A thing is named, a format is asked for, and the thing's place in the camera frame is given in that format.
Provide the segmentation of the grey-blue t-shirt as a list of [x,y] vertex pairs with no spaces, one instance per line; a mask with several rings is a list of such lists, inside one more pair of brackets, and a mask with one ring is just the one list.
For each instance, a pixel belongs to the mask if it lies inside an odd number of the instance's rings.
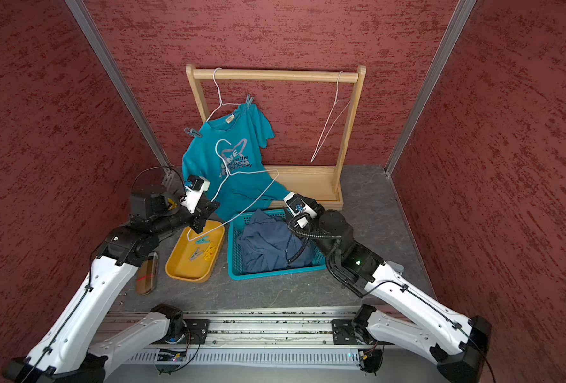
[[308,239],[293,234],[282,217],[257,210],[235,242],[240,248],[241,271],[257,274],[313,265]]

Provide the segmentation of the white wire hanger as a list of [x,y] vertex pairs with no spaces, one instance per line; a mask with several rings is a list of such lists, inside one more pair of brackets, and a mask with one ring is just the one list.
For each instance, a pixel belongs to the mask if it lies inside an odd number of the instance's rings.
[[278,183],[278,170],[267,171],[261,163],[260,148],[254,148],[247,138],[213,139],[214,155],[197,141],[191,143],[183,156],[184,171],[196,171],[211,182],[206,198],[217,201],[216,215],[229,223],[247,206],[268,207],[270,201],[281,198],[286,189]]
[[320,136],[317,140],[317,144],[316,144],[315,149],[313,151],[313,155],[310,158],[311,164],[313,164],[313,161],[315,161],[317,159],[317,156],[320,153],[321,149],[323,148],[326,140],[328,139],[329,134],[331,133],[334,125],[340,119],[340,116],[342,115],[342,113],[348,108],[349,103],[346,104],[346,106],[342,109],[342,111],[338,114],[338,116],[336,116],[332,121],[333,113],[335,112],[335,109],[337,108],[337,106],[340,104],[340,100],[339,100],[340,80],[342,78],[343,73],[344,73],[343,71],[340,71],[337,75],[337,80],[336,80],[336,85],[335,85],[335,95],[334,95],[333,103],[332,103],[332,106],[329,110],[328,116],[325,120],[325,123],[323,125],[323,128],[321,130],[321,134],[320,134]]
[[213,109],[213,111],[210,113],[210,115],[205,119],[205,122],[210,121],[210,120],[213,118],[213,116],[214,116],[219,110],[221,110],[221,109],[224,108],[224,107],[228,107],[228,106],[234,106],[234,107],[236,107],[236,106],[238,106],[238,103],[224,102],[223,97],[222,97],[222,91],[221,91],[221,88],[220,88],[220,86],[219,86],[219,84],[218,84],[218,81],[217,81],[217,78],[216,78],[219,70],[222,70],[222,68],[221,68],[221,67],[215,68],[215,69],[213,70],[213,73],[212,73],[212,80],[213,80],[213,83],[214,83],[214,85],[215,85],[215,87],[216,87],[217,96],[218,96],[218,106]]

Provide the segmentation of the teal t-shirt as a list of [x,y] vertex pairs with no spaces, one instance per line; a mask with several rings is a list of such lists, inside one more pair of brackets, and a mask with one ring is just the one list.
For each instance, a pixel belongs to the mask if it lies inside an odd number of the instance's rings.
[[256,105],[239,105],[233,113],[207,121],[199,133],[182,157],[182,175],[210,182],[206,196],[220,204],[215,214],[221,220],[267,209],[289,194],[262,164],[261,151],[275,134]]

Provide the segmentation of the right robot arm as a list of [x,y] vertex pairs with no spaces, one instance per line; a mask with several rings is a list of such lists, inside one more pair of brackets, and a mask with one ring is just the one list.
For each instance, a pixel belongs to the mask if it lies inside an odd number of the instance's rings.
[[449,382],[478,382],[487,360],[492,325],[480,316],[460,314],[407,281],[394,266],[353,238],[338,211],[311,217],[286,215],[292,233],[308,239],[325,256],[328,272],[359,298],[373,296],[400,312],[395,319],[364,305],[353,319],[361,341],[389,343],[426,358]]

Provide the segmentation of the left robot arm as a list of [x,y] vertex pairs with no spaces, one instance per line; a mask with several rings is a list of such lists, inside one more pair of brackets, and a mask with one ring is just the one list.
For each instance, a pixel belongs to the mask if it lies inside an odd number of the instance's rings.
[[130,357],[153,342],[188,341],[182,311],[166,304],[108,341],[91,344],[122,288],[134,277],[162,235],[182,228],[201,232],[218,208],[206,192],[210,184],[191,176],[177,197],[163,185],[131,195],[132,217],[115,228],[93,253],[93,260],[70,303],[28,355],[3,370],[11,382],[103,382]]

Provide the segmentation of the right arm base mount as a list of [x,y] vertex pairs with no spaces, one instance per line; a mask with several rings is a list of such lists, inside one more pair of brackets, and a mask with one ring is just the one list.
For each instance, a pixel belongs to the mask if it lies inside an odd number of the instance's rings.
[[337,346],[374,346],[377,340],[368,330],[352,320],[334,319],[331,322],[333,344]]

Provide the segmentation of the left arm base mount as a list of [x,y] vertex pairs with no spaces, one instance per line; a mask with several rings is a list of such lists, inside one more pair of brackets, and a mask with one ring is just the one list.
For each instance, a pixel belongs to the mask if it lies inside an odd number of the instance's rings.
[[169,345],[203,345],[206,343],[208,319],[173,319],[159,341]]

